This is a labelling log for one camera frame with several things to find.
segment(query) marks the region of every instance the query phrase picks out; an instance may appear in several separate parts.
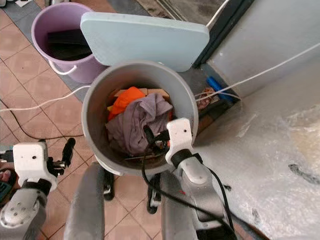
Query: gray bucket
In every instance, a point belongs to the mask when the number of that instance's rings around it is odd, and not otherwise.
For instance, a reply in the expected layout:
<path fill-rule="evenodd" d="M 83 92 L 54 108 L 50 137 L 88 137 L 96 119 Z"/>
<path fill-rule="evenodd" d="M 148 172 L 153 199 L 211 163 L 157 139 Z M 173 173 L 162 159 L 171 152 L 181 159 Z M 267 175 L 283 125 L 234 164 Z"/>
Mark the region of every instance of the gray bucket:
<path fill-rule="evenodd" d="M 103 71 L 89 88 L 82 107 L 82 128 L 97 161 L 116 175 L 141 175 L 141 164 L 124 160 L 109 147 L 107 130 L 107 106 L 109 97 L 119 89 L 137 88 L 163 89 L 169 95 L 177 118 L 188 118 L 191 122 L 193 141 L 198 130 L 198 109 L 193 93 L 182 77 L 170 68 L 152 61 L 130 61 L 114 65 Z M 171 168 L 165 156 L 146 162 L 146 173 L 154 175 Z"/>

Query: white cable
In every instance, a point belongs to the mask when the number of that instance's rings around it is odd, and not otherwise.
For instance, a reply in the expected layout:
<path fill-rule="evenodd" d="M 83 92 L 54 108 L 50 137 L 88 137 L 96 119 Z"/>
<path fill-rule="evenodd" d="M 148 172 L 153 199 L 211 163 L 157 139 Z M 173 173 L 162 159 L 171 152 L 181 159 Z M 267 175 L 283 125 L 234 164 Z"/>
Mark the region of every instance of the white cable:
<path fill-rule="evenodd" d="M 205 94 L 211 94 L 211 92 L 202 92 L 202 93 L 199 93 L 199 94 L 194 95 L 194 97 L 201 96 L 201 95 L 205 95 Z M 234 97 L 234 98 L 236 98 L 236 99 L 242 100 L 241 97 L 238 97 L 237 95 L 234 95 L 234 94 L 231 94 L 231 93 L 220 92 L 219 94 L 231 96 L 231 97 Z"/>
<path fill-rule="evenodd" d="M 211 20 L 207 23 L 206 27 L 209 28 L 210 25 L 213 23 L 213 21 L 216 19 L 218 14 L 221 12 L 221 10 L 225 7 L 225 5 L 229 2 L 230 0 L 225 0 L 224 3 L 218 8 L 218 10 L 215 12 Z"/>
<path fill-rule="evenodd" d="M 38 108 L 42 107 L 43 105 L 48 104 L 48 103 L 50 103 L 50 102 L 54 102 L 54 101 L 66 99 L 66 98 L 70 97 L 71 95 L 75 94 L 76 92 L 78 92 L 79 90 L 81 90 L 81 89 L 86 89 L 86 88 L 90 88 L 90 86 L 89 86 L 89 85 L 81 86 L 81 87 L 77 88 L 76 90 L 74 90 L 73 92 L 69 93 L 69 94 L 66 95 L 66 96 L 45 101 L 45 102 L 41 103 L 41 104 L 38 105 L 38 106 L 33 106 L 33 107 L 28 107 L 28 108 L 6 108 L 6 109 L 0 110 L 0 113 L 1 113 L 1 112 L 6 112 L 6 111 L 25 111 L 25 110 L 38 109 Z"/>
<path fill-rule="evenodd" d="M 225 91 L 225 90 L 231 89 L 231 88 L 233 88 L 233 87 L 235 87 L 235 86 L 238 86 L 238 85 L 240 85 L 240 84 L 244 84 L 245 82 L 248 82 L 248 81 L 250 81 L 250 80 L 252 80 L 252 79 L 255 79 L 256 77 L 259 77 L 259 76 L 261 76 L 261 75 L 263 75 L 263 74 L 265 74 L 265 73 L 267 73 L 267 72 L 270 72 L 270 71 L 272 71 L 272 70 L 274 70 L 274 69 L 276 69 L 276 68 L 278 68 L 278 67 L 280 67 L 280 66 L 282 66 L 282 65 L 284 65 L 284 64 L 286 64 L 286 63 L 288 63 L 288 62 L 290 62 L 290 61 L 292 61 L 292 60 L 294 60 L 294 59 L 296 59 L 296 58 L 298 58 L 298 57 L 300 57 L 301 55 L 306 54 L 307 52 L 310 52 L 311 50 L 313 50 L 313 49 L 315 49 L 315 48 L 317 48 L 317 47 L 319 47 L 319 46 L 320 46 L 320 42 L 317 43 L 316 45 L 313 45 L 312 47 L 309 47 L 308 49 L 300 52 L 299 54 L 297 54 L 297 55 L 295 55 L 295 56 L 293 56 L 293 57 L 291 57 L 291 58 L 289 58 L 289 59 L 287 59 L 287 60 L 279 63 L 278 65 L 275 65 L 275 66 L 273 66 L 273 67 L 270 67 L 269 69 L 264 70 L 264 71 L 262 71 L 262 72 L 260 72 L 260 73 L 258 73 L 258 74 L 256 74 L 256 75 L 254 75 L 254 76 L 251 76 L 251 77 L 249 77 L 249 78 L 247 78 L 247 79 L 245 79 L 245 80 L 236 82 L 235 84 L 233 84 L 233 85 L 231 85 L 231 86 L 228 86 L 228 87 L 225 87 L 224 89 L 221 89 L 221 90 L 219 90 L 219 91 L 213 92 L 213 93 L 211 93 L 211 94 L 208 95 L 208 96 L 201 97 L 201 98 L 197 99 L 196 102 L 201 101 L 201 100 L 206 99 L 206 98 L 209 98 L 209 97 L 212 97 L 212 96 L 217 95 L 217 94 L 221 94 L 221 93 L 222 93 L 223 91 Z"/>

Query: light blue lid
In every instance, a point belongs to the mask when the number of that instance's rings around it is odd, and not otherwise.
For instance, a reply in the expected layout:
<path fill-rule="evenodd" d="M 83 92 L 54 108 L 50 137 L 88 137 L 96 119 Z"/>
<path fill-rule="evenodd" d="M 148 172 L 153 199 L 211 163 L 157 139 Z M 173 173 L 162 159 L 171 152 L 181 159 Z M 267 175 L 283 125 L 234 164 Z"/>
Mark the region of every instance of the light blue lid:
<path fill-rule="evenodd" d="M 81 30 L 94 57 L 106 66 L 150 60 L 184 72 L 209 41 L 202 24 L 119 13 L 86 12 Z"/>

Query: black cable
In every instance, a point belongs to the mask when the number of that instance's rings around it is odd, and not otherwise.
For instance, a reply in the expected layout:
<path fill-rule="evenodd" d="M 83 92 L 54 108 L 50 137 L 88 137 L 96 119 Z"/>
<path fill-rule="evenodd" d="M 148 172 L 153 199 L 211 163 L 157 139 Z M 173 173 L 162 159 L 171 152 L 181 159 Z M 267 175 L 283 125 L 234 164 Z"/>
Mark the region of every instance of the black cable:
<path fill-rule="evenodd" d="M 175 196 L 173 196 L 173 195 L 171 195 L 171 194 L 169 194 L 169 193 L 161 190 L 160 188 L 152 185 L 152 183 L 148 180 L 147 175 L 146 175 L 146 153 L 147 153 L 147 149 L 148 149 L 148 148 L 149 148 L 149 146 L 146 148 L 146 151 L 144 151 L 144 155 L 143 155 L 143 159 L 142 159 L 141 172 L 142 172 L 142 177 L 143 177 L 145 183 L 146 183 L 152 190 L 156 191 L 158 194 L 163 195 L 163 196 L 167 197 L 168 199 L 171 199 L 171 200 L 173 200 L 173 201 L 175 201 L 175 202 L 177 202 L 177 203 L 179 203 L 179 204 L 181 204 L 181 205 L 184 205 L 184 206 L 186 206 L 186 207 L 195 209 L 195 210 L 197 210 L 197 211 L 200 211 L 200 212 L 202 212 L 202 213 L 204 213 L 204 214 L 209 215 L 210 217 L 213 217 L 213 218 L 214 218 L 215 220 L 217 220 L 221 225 L 223 225 L 224 227 L 228 228 L 230 231 L 232 231 L 232 232 L 234 233 L 233 225 L 232 225 L 232 227 L 231 227 L 231 226 L 229 226 L 228 224 L 226 224 L 220 216 L 217 216 L 216 214 L 214 214 L 214 213 L 212 213 L 212 212 L 209 212 L 209 211 L 207 211 L 207 210 L 205 210 L 205 209 L 202 209 L 202 208 L 200 208 L 200 207 L 197 207 L 197 206 L 195 206 L 195 205 L 193 205 L 193 204 L 191 204 L 191 203 L 189 203 L 189 202 L 187 202 L 187 201 L 184 201 L 184 200 L 182 200 L 182 199 L 180 199 L 180 198 L 178 198 L 178 197 L 175 197 Z"/>
<path fill-rule="evenodd" d="M 9 107 L 4 103 L 4 101 L 2 101 L 1 98 L 0 98 L 0 101 L 2 102 L 2 104 L 3 104 L 7 109 L 9 109 Z M 79 135 L 61 135 L 61 136 L 47 137 L 47 138 L 43 138 L 43 137 L 39 138 L 39 137 L 36 137 L 36 136 L 32 136 L 32 135 L 30 135 L 29 133 L 27 133 L 27 132 L 23 129 L 23 127 L 20 125 L 20 123 L 19 123 L 16 115 L 14 114 L 14 112 L 11 111 L 11 110 L 10 110 L 10 112 L 11 112 L 11 114 L 13 115 L 16 123 L 19 125 L 20 129 L 22 130 L 22 132 L 24 132 L 25 135 L 27 135 L 29 138 L 32 138 L 32 139 L 36 139 L 36 140 L 52 140 L 52 139 L 61 139 L 61 138 L 76 138 L 76 137 L 82 137 L 82 136 L 83 136 L 83 134 L 79 134 Z"/>
<path fill-rule="evenodd" d="M 223 201 L 224 201 L 224 206 L 225 206 L 225 211 L 226 211 L 226 216 L 228 217 L 230 228 L 232 228 L 232 230 L 234 231 L 235 230 L 234 229 L 234 224 L 233 224 L 232 219 L 231 219 L 231 211 L 230 211 L 230 208 L 229 208 L 228 199 L 227 199 L 227 195 L 226 195 L 224 186 L 222 185 L 218 175 L 214 171 L 212 171 L 210 168 L 207 167 L 207 169 L 209 169 L 209 171 L 215 177 L 216 181 L 218 182 L 218 184 L 219 184 L 219 186 L 221 188 Z"/>

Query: gray cloth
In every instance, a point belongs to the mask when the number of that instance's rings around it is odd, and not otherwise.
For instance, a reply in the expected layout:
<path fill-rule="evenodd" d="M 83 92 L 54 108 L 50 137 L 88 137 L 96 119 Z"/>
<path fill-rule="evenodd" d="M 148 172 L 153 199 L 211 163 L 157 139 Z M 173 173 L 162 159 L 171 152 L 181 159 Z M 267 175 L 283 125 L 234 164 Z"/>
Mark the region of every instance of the gray cloth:
<path fill-rule="evenodd" d="M 164 131 L 171 109 L 160 93 L 131 102 L 123 113 L 105 124 L 110 146 L 130 155 L 142 154 L 148 145 L 143 127 L 148 125 L 154 135 Z"/>

